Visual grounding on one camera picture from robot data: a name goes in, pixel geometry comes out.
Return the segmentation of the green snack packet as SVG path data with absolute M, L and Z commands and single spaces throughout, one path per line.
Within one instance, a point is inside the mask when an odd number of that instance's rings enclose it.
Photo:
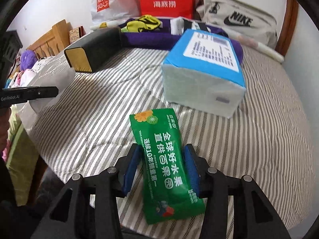
M 192 190 L 182 156 L 173 109 L 130 115 L 136 143 L 144 149 L 143 211 L 148 224 L 203 214 L 205 205 Z

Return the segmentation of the yellow black sock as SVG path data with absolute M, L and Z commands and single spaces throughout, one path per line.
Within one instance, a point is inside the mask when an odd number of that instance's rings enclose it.
M 161 25 L 162 22 L 158 18 L 152 15 L 143 15 L 127 22 L 126 26 L 121 28 L 121 32 L 149 32 L 156 30 L 161 27 Z

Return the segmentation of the white glove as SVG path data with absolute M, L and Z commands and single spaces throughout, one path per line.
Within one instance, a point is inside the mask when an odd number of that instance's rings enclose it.
M 184 17 L 173 18 L 170 20 L 170 33 L 172 35 L 182 35 L 187 29 L 210 32 L 206 24 L 202 22 L 190 20 Z

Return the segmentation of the purple plush toy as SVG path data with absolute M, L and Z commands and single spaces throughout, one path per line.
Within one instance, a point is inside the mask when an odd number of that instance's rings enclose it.
M 36 54 L 32 50 L 25 50 L 21 55 L 20 71 L 31 69 L 38 61 Z

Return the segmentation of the wooden bed headboard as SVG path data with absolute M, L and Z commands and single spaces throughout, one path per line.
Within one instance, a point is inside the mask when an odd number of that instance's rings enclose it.
M 70 22 L 61 20 L 33 44 L 29 45 L 27 50 L 34 51 L 40 57 L 56 56 L 70 45 L 69 31 L 71 29 Z

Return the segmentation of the striped quilted mattress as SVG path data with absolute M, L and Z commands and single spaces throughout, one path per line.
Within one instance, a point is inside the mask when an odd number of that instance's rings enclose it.
M 77 73 L 62 95 L 39 113 L 19 115 L 46 164 L 63 181 L 100 173 L 126 155 L 134 136 L 131 114 L 170 107 L 184 144 L 225 175 L 254 178 L 287 228 L 309 213 L 315 172 L 309 123 L 280 63 L 244 47 L 247 87 L 227 119 L 165 100 L 166 51 L 124 49 L 96 73 Z

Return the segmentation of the brown patterned book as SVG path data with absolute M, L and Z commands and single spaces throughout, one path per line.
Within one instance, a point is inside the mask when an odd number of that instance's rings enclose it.
M 76 27 L 69 31 L 69 43 L 72 44 L 78 41 L 81 37 L 85 35 L 83 26 Z

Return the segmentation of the dark green tin box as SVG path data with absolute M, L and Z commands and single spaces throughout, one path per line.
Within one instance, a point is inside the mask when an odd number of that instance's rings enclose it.
M 65 48 L 69 66 L 76 72 L 95 73 L 122 49 L 119 27 L 98 29 Z

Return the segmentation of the blue tissue pack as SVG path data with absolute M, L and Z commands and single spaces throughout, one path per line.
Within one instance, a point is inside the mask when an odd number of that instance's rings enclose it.
M 229 38 L 187 29 L 162 64 L 164 97 L 217 116 L 231 118 L 246 85 Z

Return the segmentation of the white Miniso plastic bag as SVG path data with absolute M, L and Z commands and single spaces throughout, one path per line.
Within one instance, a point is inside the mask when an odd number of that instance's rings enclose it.
M 97 25 L 140 15 L 138 0 L 92 0 L 92 23 Z

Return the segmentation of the purple towel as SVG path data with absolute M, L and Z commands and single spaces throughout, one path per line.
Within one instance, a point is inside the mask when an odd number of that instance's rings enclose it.
M 156 50 L 171 50 L 182 35 L 172 35 L 170 33 L 170 20 L 161 18 L 162 27 L 149 32 L 123 32 L 121 36 L 122 44 L 126 48 L 142 48 Z M 228 34 L 221 28 L 207 25 L 211 33 L 228 37 Z

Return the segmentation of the rolled patterned paper tube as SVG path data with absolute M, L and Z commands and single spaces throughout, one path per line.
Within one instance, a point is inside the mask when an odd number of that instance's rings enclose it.
M 90 29 L 92 31 L 102 29 L 102 28 L 107 28 L 107 27 L 119 27 L 121 29 L 122 27 L 126 26 L 127 22 L 132 21 L 134 19 L 136 19 L 136 18 L 127 18 L 127 19 L 122 19 L 122 20 L 113 20 L 113 21 L 109 21 L 109 22 L 103 22 L 103 23 L 99 23 L 97 25 L 92 25 L 90 27 Z M 261 42 L 258 42 L 254 38 L 248 37 L 248 36 L 243 35 L 239 32 L 236 32 L 234 30 L 228 29 L 224 26 L 218 26 L 218 25 L 209 24 L 209 23 L 206 23 L 206 24 L 221 28 L 228 34 L 228 37 L 226 37 L 226 38 L 229 38 L 231 40 L 231 43 L 234 47 L 238 61 L 240 63 L 243 61 L 243 55 L 244 55 L 242 45 L 248 46 L 250 48 L 253 48 L 253 49 L 259 51 L 260 53 L 268 55 L 269 57 L 273 58 L 274 60 L 278 61 L 279 63 L 284 62 L 284 57 L 281 54 L 276 52 L 274 49 L 262 44 Z

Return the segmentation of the beige Nike bag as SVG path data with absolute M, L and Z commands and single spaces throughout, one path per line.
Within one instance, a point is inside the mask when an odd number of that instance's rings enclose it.
M 239 0 L 200 0 L 196 8 L 201 21 L 224 26 L 274 49 L 276 20 L 271 14 Z

